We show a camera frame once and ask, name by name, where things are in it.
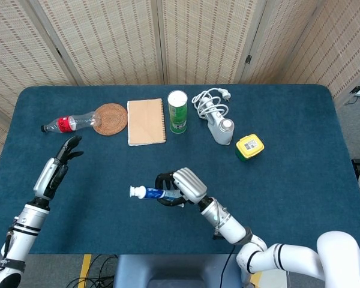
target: spiral binding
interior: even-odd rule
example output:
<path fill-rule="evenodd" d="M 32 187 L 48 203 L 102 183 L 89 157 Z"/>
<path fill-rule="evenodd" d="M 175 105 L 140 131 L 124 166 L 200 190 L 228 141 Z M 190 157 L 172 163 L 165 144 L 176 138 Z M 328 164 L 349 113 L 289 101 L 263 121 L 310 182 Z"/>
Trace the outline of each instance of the spiral binding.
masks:
<path fill-rule="evenodd" d="M 165 124 L 165 120 L 164 120 L 163 99 L 161 99 L 161 123 L 162 123 L 162 129 L 163 129 L 163 141 L 165 142 L 167 140 L 167 137 L 166 137 L 166 124 Z"/>

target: empty water bottle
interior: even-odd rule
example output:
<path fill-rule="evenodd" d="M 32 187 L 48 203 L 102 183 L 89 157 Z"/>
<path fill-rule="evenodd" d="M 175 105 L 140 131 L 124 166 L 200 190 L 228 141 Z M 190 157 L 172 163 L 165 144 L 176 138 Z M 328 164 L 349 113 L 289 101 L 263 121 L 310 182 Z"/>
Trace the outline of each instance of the empty water bottle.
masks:
<path fill-rule="evenodd" d="M 89 112 L 84 115 L 71 115 L 59 117 L 48 125 L 42 125 L 42 132 L 69 133 L 81 128 L 99 126 L 100 116 L 97 112 Z"/>

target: yellow container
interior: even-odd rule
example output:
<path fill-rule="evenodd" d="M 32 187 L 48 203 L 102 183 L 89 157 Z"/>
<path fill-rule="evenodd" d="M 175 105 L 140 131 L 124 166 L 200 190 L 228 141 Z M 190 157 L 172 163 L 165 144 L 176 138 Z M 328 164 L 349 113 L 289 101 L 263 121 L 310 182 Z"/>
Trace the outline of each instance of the yellow container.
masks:
<path fill-rule="evenodd" d="M 261 142 L 261 140 L 255 134 L 245 136 L 236 143 L 236 155 L 242 161 L 257 155 L 263 151 L 263 149 L 263 142 Z"/>

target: blue toothpaste tube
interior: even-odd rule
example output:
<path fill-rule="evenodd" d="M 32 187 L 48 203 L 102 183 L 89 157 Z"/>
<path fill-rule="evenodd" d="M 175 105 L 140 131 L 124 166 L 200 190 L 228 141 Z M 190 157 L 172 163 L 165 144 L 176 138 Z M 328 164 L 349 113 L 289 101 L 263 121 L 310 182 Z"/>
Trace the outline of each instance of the blue toothpaste tube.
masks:
<path fill-rule="evenodd" d="M 160 190 L 155 188 L 147 188 L 145 186 L 130 187 L 130 197 L 136 196 L 139 199 L 166 199 L 173 201 L 182 197 L 180 190 Z"/>

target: plastic bottle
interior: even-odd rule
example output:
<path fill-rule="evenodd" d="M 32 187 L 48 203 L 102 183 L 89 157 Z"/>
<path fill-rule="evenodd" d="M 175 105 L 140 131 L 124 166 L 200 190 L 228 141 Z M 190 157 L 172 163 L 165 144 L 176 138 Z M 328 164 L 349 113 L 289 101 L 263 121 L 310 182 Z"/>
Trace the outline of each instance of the plastic bottle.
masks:
<path fill-rule="evenodd" d="M 146 188 L 145 186 L 130 187 L 130 197 L 136 196 L 139 199 L 166 199 L 175 200 L 182 197 L 180 190 L 160 190 L 155 188 Z"/>
<path fill-rule="evenodd" d="M 68 133 L 85 127 L 99 126 L 100 124 L 99 114 L 92 111 L 83 115 L 59 117 L 48 125 L 42 125 L 41 130 L 42 132 Z"/>

